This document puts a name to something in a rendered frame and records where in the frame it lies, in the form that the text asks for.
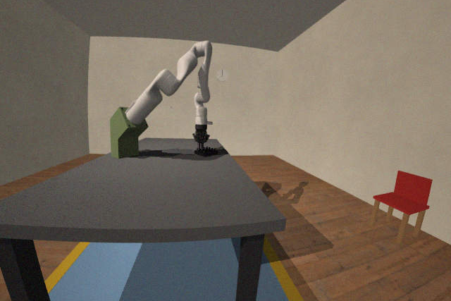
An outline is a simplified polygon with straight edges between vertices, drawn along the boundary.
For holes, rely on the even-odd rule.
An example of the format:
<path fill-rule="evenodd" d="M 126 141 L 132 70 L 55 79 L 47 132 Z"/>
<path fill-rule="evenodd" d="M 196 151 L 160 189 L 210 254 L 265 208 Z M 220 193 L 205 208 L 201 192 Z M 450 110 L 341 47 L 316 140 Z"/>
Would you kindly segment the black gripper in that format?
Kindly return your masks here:
<path fill-rule="evenodd" d="M 198 142 L 198 149 L 204 148 L 204 143 L 209 139 L 210 135 L 207 134 L 206 129 L 207 125 L 197 125 L 195 124 L 195 133 L 193 133 L 193 137 L 195 142 Z M 199 135 L 200 134 L 200 135 Z"/>

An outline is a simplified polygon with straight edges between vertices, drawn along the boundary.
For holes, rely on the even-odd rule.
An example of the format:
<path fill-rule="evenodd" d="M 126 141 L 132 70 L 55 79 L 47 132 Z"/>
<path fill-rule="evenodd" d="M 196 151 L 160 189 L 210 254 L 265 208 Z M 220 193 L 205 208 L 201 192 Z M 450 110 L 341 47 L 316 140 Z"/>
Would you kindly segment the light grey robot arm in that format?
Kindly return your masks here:
<path fill-rule="evenodd" d="M 210 41 L 194 44 L 191 50 L 179 59 L 177 64 L 177 77 L 167 69 L 162 70 L 150 86 L 127 109 L 125 113 L 128 120 L 131 123 L 140 124 L 161 103 L 163 97 L 159 90 L 167 96 L 173 95 L 188 74 L 196 68 L 198 63 L 197 58 L 205 56 L 202 67 L 197 74 L 197 87 L 201 89 L 201 92 L 196 93 L 194 96 L 196 107 L 195 124 L 213 125 L 213 122 L 207 121 L 207 108 L 203 108 L 203 103 L 207 103 L 210 100 L 208 77 L 211 55 L 212 45 Z"/>

